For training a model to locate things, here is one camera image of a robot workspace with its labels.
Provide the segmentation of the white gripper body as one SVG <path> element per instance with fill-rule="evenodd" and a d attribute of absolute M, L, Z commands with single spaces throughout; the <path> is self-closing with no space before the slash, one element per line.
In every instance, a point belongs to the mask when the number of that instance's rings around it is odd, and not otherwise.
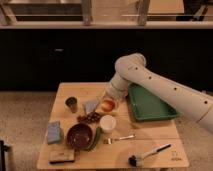
<path fill-rule="evenodd" d="M 109 81 L 111 84 L 111 96 L 114 99 L 124 99 L 128 95 L 130 82 L 119 75 L 114 75 Z"/>

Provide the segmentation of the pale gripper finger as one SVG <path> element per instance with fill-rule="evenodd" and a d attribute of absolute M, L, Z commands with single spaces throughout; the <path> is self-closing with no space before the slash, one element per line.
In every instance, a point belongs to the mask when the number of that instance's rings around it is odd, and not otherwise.
<path fill-rule="evenodd" d="M 115 110 L 117 110 L 120 106 L 121 100 L 120 99 L 114 99 L 114 103 L 115 103 Z"/>
<path fill-rule="evenodd" d="M 100 97 L 100 106 L 108 107 L 109 106 L 109 96 L 104 94 Z"/>

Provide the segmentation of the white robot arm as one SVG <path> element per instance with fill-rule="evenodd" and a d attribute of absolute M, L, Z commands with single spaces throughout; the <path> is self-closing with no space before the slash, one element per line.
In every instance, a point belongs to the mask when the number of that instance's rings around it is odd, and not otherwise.
<path fill-rule="evenodd" d="M 212 96 L 151 72 L 146 68 L 146 58 L 141 53 L 116 60 L 115 74 L 105 92 L 114 99 L 123 99 L 132 83 L 146 88 L 213 134 Z"/>

